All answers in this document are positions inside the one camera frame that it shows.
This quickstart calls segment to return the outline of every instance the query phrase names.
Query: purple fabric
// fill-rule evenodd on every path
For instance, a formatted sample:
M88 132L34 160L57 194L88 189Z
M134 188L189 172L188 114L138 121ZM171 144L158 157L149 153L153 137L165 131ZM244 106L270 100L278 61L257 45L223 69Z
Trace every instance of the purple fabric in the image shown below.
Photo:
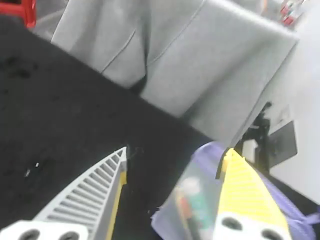
M217 168L225 148L217 142L209 142L198 148L192 161L212 177L216 177ZM274 201L283 212L289 225L292 240L315 240L316 235L312 224L320 223L320 209L318 212L305 216L275 185L263 174L256 170Z

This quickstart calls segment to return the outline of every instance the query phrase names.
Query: gray fabric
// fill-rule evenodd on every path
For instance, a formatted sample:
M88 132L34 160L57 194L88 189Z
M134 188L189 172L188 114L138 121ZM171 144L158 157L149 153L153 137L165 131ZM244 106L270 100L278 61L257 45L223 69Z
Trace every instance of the gray fabric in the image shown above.
M229 145L296 37L227 0L69 0L52 42Z

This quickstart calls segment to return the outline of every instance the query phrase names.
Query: white object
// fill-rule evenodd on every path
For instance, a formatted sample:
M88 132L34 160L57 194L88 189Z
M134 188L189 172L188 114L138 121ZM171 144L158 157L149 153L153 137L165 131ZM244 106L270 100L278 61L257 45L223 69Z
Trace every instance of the white object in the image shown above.
M258 144L254 139L244 141L242 147L242 156L245 157L245 159L252 164L255 163L256 147L258 147Z
M81 174L33 220L81 224L88 239L106 239L122 172L127 171L126 147L108 155Z
M241 229L232 229L223 224L224 220L235 221ZM213 240L291 240L288 231L279 226L252 220L248 217L224 212L217 215L213 232Z
M0 232L0 240L87 240L88 230L80 224L17 221Z

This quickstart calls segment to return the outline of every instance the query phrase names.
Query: hole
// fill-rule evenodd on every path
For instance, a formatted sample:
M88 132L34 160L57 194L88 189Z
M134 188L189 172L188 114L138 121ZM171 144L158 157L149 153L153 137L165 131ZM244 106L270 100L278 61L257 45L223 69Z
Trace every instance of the hole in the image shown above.
M100 167L107 173L109 174L111 177L114 176L114 171L111 169L111 167L109 165L107 165L106 163L103 163L100 165Z
M266 229L262 231L262 236L269 240L283 240L283 238L273 230Z
M68 231L67 233L63 234L59 240L78 240L79 234L74 231Z
M96 170L94 170L94 172L111 184L112 179L105 173L105 171L102 171L100 168L97 168Z
M225 227L227 227L229 229L239 230L239 231L242 230L241 223L232 217L226 217L225 219L223 219L222 225L224 225Z
M99 208L98 206L95 206L95 205L93 205L93 204L91 204L91 203L89 203L89 202L87 202L87 201L85 201L85 200L79 199L79 198L74 197L74 196L72 196L72 195L66 196L66 199L68 199L68 200L70 200L70 201L73 201L73 202L75 202L75 203L84 205L84 206L87 207L87 208L92 208L92 209L98 210L98 211L100 210L100 208Z
M92 179L94 179L95 181L97 181L98 183L100 183L102 186L109 188L109 182L107 182L106 180L104 180L102 177L100 177L96 172L95 173L91 173L90 177Z
M85 192L82 192L82 191L79 191L78 189L74 189L74 190L72 190L72 192L80 197L83 197L85 199L88 199L88 200L94 202L95 204L99 204L99 205L103 204L102 201L99 201L99 200L95 199L94 197L92 197L92 195L85 193Z
M115 163L113 161L111 161L110 159L108 159L106 161L106 164L108 164L109 167L112 168L113 171L115 171L117 169L117 166L115 165Z
M105 199L105 197L102 196L100 193L98 193L98 192L96 192L95 190L91 189L91 188L90 188L90 187L91 187L90 185L87 186L87 185L85 185L85 184L83 184L83 183L80 183L80 184L78 185L78 187L81 188L82 190L84 190L84 191L86 191L86 192L88 192L88 193L96 196L97 198L100 198L100 199L102 199L102 200Z
M60 205L64 206L64 207L67 207L67 208L70 208L70 209L74 209L74 210L78 210L78 211L84 212L86 214L91 214L91 215L94 215L94 216L98 216L97 212L94 212L94 211L90 210L88 207L87 208L81 207L81 206L75 205L74 203L70 203L70 202L67 202L67 201L62 201L60 203Z
M58 214L64 214L64 215L67 215L67 216L74 216L76 218L81 218L81 219L84 219L84 220L89 220L89 221L95 221L96 220L94 217L86 216L86 215L79 214L79 213L75 213L75 212L72 212L70 210L66 210L66 209L59 208L59 207L56 207L53 211L55 211Z
M79 219L77 219L77 220L70 219L70 218L58 216L58 215L49 215L49 216L47 216L47 219L49 219L50 221L53 221L53 222L62 222L62 223L69 223L69 224L82 224L82 225L85 225L86 227L94 227L94 224L92 224L92 223L85 222L85 221L82 221Z
M117 155L113 155L111 158L116 164L119 162L119 157Z
M29 231L24 232L19 240L37 240L40 235L40 232L36 229L31 229Z
M106 194L107 191L95 180L93 180L92 178L86 178L84 179L84 182L88 185L90 185L91 187L97 189L98 191L100 191L103 194Z

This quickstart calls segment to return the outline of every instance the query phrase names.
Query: red object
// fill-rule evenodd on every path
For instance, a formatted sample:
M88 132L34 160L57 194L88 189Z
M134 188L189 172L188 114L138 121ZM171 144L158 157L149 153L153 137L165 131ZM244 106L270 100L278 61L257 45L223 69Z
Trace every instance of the red object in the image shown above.
M0 2L0 14L19 16L27 28L33 28L36 25L36 0L21 0L21 4Z
M283 23L288 26L288 25L291 25L294 20L295 20L295 19L294 19L293 17L288 16L288 17L283 21Z

